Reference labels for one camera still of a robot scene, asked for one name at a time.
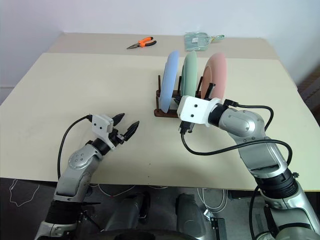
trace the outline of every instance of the white table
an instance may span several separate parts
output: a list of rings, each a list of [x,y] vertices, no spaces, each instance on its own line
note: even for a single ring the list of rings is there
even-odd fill
[[[93,183],[209,187],[251,190],[255,181],[238,151],[195,156],[180,140],[180,121],[154,117],[157,76],[165,56],[92,53],[44,53],[0,106],[0,176],[39,181],[57,180],[61,138],[76,119],[91,113],[126,113],[117,125],[124,133],[140,120],[135,135],[109,152]],[[179,74],[184,58],[180,58]],[[198,78],[208,57],[198,58]],[[320,129],[296,86],[277,59],[228,58],[225,97],[245,105],[268,105],[274,120],[267,134],[293,149],[290,165],[306,191],[320,190]],[[264,110],[257,110],[267,120]],[[234,145],[216,127],[197,125],[186,141],[196,151]],[[82,122],[69,133],[62,153],[67,159],[88,140],[91,124]],[[279,147],[284,156],[286,149]]]

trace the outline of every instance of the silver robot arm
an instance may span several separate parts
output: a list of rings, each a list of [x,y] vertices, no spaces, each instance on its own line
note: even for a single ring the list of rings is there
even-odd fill
[[[35,240],[50,238],[72,238],[77,227],[81,207],[86,205],[84,198],[91,177],[109,151],[123,144],[136,132],[139,121],[133,123],[125,134],[114,128],[125,114],[113,118],[107,115],[90,115],[92,131],[97,136],[81,149],[75,151],[68,160],[68,166],[59,178],[53,200],[45,221],[42,221]]]
[[[260,115],[238,111],[219,102],[218,98],[209,101],[183,96],[177,114],[188,123],[219,127],[237,144],[270,139]],[[277,145],[265,142],[241,147],[238,151],[261,190],[266,203],[264,213],[273,237],[277,240],[320,239],[319,219]]]

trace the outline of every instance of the floor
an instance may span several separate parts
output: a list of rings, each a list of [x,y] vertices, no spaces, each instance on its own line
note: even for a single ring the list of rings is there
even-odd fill
[[[9,187],[13,179],[0,178],[0,238],[2,240],[33,239],[39,224],[45,219],[55,189],[41,185],[34,195],[34,199],[21,207],[10,203]],[[18,181],[12,190],[12,201],[18,204],[29,200],[37,184]],[[131,186],[128,185],[101,185],[101,188],[112,195],[120,193]],[[198,206],[204,211],[205,207],[200,201],[196,188],[168,187],[165,189],[153,189],[148,186],[136,186],[132,190],[117,197],[104,195],[98,187],[93,188],[91,196],[86,202],[101,202],[89,208],[89,215],[100,226],[104,227],[108,222],[117,204],[126,196],[137,192],[148,191],[151,195],[151,207],[147,224],[138,226],[139,229],[166,229],[175,230],[177,216],[175,213],[176,198],[181,193],[194,194]],[[217,189],[205,190],[207,205],[216,206],[220,203],[222,191]],[[249,198],[228,199],[226,208],[215,216],[225,219],[228,240],[250,239],[248,211]],[[256,233],[265,231],[267,225],[263,213],[264,203],[260,197],[256,199],[253,209],[253,224]],[[97,232],[89,221],[84,221],[82,231],[84,233]]]

